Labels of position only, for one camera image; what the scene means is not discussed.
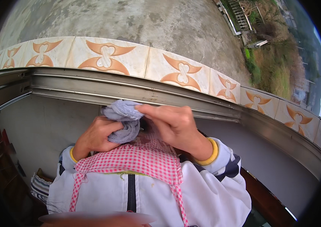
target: jacket zipper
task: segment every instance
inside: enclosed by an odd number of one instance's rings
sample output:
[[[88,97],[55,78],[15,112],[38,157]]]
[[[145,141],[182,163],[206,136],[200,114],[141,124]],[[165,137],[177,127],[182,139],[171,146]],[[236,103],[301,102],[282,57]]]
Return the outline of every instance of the jacket zipper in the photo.
[[[136,213],[136,176],[135,174],[128,175],[128,207],[127,210],[131,210]]]

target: gray towel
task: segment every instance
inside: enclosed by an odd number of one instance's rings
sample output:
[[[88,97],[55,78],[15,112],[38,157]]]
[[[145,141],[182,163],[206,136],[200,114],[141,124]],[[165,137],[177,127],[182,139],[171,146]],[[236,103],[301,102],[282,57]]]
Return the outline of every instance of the gray towel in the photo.
[[[101,112],[111,120],[121,121],[124,129],[113,132],[108,140],[113,143],[127,143],[136,138],[140,130],[140,120],[144,114],[134,107],[140,105],[133,101],[117,100],[103,109]]]

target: metal window track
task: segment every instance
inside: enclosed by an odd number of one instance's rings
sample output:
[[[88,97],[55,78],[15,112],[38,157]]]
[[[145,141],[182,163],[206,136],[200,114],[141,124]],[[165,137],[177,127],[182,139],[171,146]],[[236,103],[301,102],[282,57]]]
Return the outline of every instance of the metal window track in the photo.
[[[321,149],[306,137],[257,111],[190,89],[116,73],[48,67],[0,70],[0,87],[0,109],[30,94],[99,105],[124,99],[190,106],[194,117],[242,124],[321,178]]]

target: right hand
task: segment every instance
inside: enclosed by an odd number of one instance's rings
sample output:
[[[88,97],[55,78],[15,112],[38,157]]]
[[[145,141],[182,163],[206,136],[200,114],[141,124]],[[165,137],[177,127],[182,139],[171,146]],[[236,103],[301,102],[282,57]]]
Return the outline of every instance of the right hand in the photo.
[[[198,130],[190,107],[135,107],[157,126],[164,142],[190,153],[199,161],[207,160],[213,152],[212,143]]]
[[[107,119],[105,116],[97,116],[77,140],[72,155],[75,160],[86,158],[91,151],[108,152],[118,147],[119,143],[108,141],[108,136],[113,132],[123,129],[121,122]]]

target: pink checkered apron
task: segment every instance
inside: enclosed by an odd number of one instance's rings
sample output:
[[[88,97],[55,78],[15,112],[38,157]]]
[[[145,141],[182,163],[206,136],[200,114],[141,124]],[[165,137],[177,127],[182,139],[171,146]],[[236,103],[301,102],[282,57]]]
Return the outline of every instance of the pink checkered apron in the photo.
[[[131,170],[169,184],[181,210],[183,223],[185,227],[188,226],[180,186],[183,175],[179,158],[169,144],[159,139],[157,128],[153,124],[150,126],[153,127],[147,133],[140,132],[129,144],[81,159],[75,165],[77,173],[69,212],[76,211],[78,193],[87,172],[116,173]]]

